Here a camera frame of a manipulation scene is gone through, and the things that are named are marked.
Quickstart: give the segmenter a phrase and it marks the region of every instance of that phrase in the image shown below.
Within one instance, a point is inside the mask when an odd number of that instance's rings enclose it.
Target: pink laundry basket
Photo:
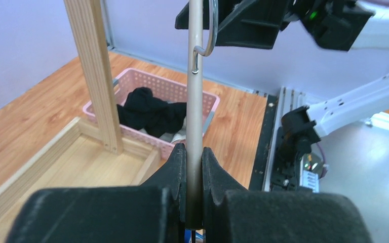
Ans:
[[[187,85],[177,83],[175,81],[159,77],[147,72],[143,72],[134,68],[128,68],[120,73],[116,79],[118,80],[119,89],[115,93],[115,99],[118,104],[124,105],[127,96],[130,92],[138,87],[148,87],[153,91],[153,95],[161,100],[170,102],[187,102]],[[215,110],[217,109],[220,98],[214,94],[203,91],[203,133],[205,134]],[[94,123],[97,122],[96,115],[92,106],[92,101],[89,101],[84,107],[83,112],[88,119]],[[174,144],[163,141],[159,138],[142,133],[138,130],[120,125],[120,129],[124,136],[135,138],[139,141],[146,142],[162,152],[162,158],[168,159],[174,149]]]

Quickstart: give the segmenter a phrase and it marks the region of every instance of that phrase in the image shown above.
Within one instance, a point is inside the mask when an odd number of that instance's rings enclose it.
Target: laundry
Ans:
[[[153,97],[151,89],[136,88],[128,94],[124,106],[117,105],[120,124],[145,131],[156,138],[176,134],[184,125],[187,103],[168,103]]]

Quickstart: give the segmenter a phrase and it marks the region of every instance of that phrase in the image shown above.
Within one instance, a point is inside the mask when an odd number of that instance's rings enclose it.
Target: white panel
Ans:
[[[76,56],[63,1],[0,0],[0,108]]]
[[[115,47],[187,70],[187,30],[174,29],[187,1],[106,0]],[[208,32],[204,32],[204,44]],[[389,72],[389,50],[321,50],[300,23],[278,36],[273,50],[217,47],[204,58],[204,76],[277,94],[286,86],[332,98]]]

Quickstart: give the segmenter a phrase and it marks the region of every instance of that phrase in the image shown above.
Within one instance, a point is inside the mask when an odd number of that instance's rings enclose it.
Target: purple cable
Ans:
[[[323,162],[324,162],[324,165],[326,165],[326,155],[324,153],[324,150],[323,148],[320,146],[319,143],[316,143],[318,149],[320,150],[320,153],[321,153],[321,157],[323,158]],[[326,176],[326,173],[327,173],[327,168],[325,166],[323,166],[323,171],[321,172],[321,176],[320,176],[320,179],[325,177]]]

